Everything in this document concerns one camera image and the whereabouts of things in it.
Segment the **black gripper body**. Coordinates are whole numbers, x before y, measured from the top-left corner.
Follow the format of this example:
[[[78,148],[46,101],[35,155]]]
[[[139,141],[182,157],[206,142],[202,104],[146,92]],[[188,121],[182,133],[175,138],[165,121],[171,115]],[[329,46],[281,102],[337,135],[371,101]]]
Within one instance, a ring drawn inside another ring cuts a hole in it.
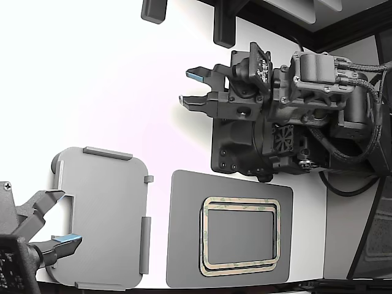
[[[232,54],[228,102],[219,107],[222,119],[258,119],[271,94],[271,53]]]

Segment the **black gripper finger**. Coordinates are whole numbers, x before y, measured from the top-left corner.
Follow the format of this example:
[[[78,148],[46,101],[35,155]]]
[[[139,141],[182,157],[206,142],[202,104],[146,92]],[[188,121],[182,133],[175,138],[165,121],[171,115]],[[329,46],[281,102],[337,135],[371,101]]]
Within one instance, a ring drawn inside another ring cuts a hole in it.
[[[219,116],[219,107],[228,102],[226,92],[211,91],[205,96],[179,96],[180,104],[189,111],[202,112],[207,116]]]
[[[40,190],[26,203],[16,207],[18,227],[14,235],[21,236],[26,242],[30,241],[45,225],[45,214],[65,196],[63,190]]]
[[[73,255],[83,237],[69,234],[48,241],[29,243],[29,256],[35,267],[54,265],[60,258]]]
[[[212,91],[225,91],[225,78],[230,76],[230,68],[216,64],[213,69],[195,67],[186,70],[186,77],[208,85]]]

